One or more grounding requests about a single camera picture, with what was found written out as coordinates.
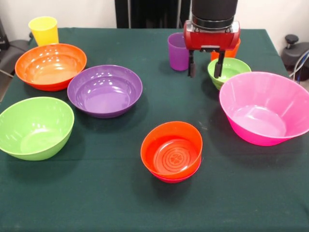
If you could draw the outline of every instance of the dark green tablecloth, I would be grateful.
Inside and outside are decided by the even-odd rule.
[[[0,231],[309,231],[309,135],[258,147],[234,134],[196,52],[197,76],[169,67],[173,29],[59,29],[60,41],[83,49],[87,66],[117,64],[142,79],[143,95],[125,115],[91,118],[77,109],[72,135],[53,158],[0,155]],[[242,30],[238,58],[253,71],[287,75],[265,30]],[[30,97],[69,102],[14,78],[0,112]],[[155,126],[192,123],[204,140],[203,161],[189,180],[152,177],[140,145]]]

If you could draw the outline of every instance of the white wall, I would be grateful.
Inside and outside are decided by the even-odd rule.
[[[114,0],[0,0],[10,40],[28,39],[28,22],[41,15],[57,18],[59,27],[116,27]],[[239,0],[235,18],[242,28],[267,29],[279,52],[286,34],[309,41],[309,0]]]
[[[9,40],[28,40],[28,22],[43,15],[55,17],[58,27],[116,27],[114,0],[0,0]]]
[[[279,53],[287,34],[309,42],[309,0],[238,0],[235,19],[241,28],[266,29]]]

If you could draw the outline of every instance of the green bowl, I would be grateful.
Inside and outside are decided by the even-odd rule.
[[[221,86],[231,77],[240,73],[251,72],[250,67],[245,62],[235,58],[224,58],[222,75],[218,78],[214,78],[214,67],[217,62],[218,59],[214,59],[212,62],[209,63],[208,73],[211,77],[213,84],[218,90],[220,90]]]
[[[44,160],[66,144],[74,113],[64,101],[50,97],[17,102],[0,114],[0,149],[22,160]]]

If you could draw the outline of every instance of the yellow cup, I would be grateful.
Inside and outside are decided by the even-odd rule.
[[[42,16],[29,22],[29,28],[38,46],[58,44],[57,20],[53,17]]]

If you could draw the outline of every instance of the purple bowl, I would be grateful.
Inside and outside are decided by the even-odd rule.
[[[68,86],[69,100],[78,109],[99,118],[117,117],[140,98],[142,82],[131,70],[100,65],[76,75]]]

